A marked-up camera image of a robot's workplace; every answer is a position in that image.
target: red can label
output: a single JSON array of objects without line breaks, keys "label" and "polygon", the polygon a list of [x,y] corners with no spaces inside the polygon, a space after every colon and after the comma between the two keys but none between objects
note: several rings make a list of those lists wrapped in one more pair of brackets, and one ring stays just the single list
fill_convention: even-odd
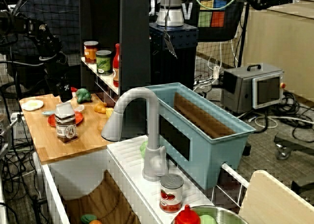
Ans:
[{"label": "red can label", "polygon": [[181,209],[182,187],[172,190],[162,187],[160,190],[160,207],[165,212],[177,212]]}]

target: tin can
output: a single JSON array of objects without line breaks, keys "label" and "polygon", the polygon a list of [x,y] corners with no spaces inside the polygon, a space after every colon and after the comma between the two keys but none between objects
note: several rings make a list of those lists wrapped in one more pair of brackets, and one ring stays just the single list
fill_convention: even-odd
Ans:
[{"label": "tin can", "polygon": [[97,73],[100,75],[111,75],[111,51],[97,51],[96,52]]},{"label": "tin can", "polygon": [[96,52],[98,51],[97,41],[84,42],[84,57],[86,63],[96,63]]},{"label": "tin can", "polygon": [[160,184],[160,208],[166,213],[178,212],[182,206],[183,178],[167,174],[161,178]]}]

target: green can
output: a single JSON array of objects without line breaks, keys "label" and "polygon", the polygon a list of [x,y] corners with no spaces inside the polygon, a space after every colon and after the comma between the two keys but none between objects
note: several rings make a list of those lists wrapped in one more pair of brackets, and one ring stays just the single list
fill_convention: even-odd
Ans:
[{"label": "green can", "polygon": [[112,74],[111,51],[96,52],[97,73],[100,75]]}]

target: red plate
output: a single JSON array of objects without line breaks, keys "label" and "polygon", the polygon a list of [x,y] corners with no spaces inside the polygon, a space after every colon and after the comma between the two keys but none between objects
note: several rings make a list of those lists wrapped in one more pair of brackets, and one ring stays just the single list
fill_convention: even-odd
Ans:
[{"label": "red plate", "polygon": [[[82,115],[82,113],[75,111],[75,123],[76,123],[76,124],[79,124],[80,122],[82,122],[82,120],[83,120],[83,115]],[[53,114],[53,115],[50,115],[50,116],[48,117],[48,123],[49,123],[49,125],[55,127],[55,117],[54,117],[54,114]]]}]

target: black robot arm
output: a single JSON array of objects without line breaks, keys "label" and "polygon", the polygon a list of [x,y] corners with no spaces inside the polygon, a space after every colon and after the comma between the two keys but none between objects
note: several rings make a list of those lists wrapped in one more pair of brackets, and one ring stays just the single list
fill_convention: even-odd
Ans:
[{"label": "black robot arm", "polygon": [[51,34],[46,23],[24,16],[13,16],[10,12],[0,12],[0,35],[23,35],[33,41],[39,60],[45,67],[46,82],[54,95],[62,102],[72,98],[70,85],[65,73],[69,70],[66,55],[61,51],[60,40]]}]

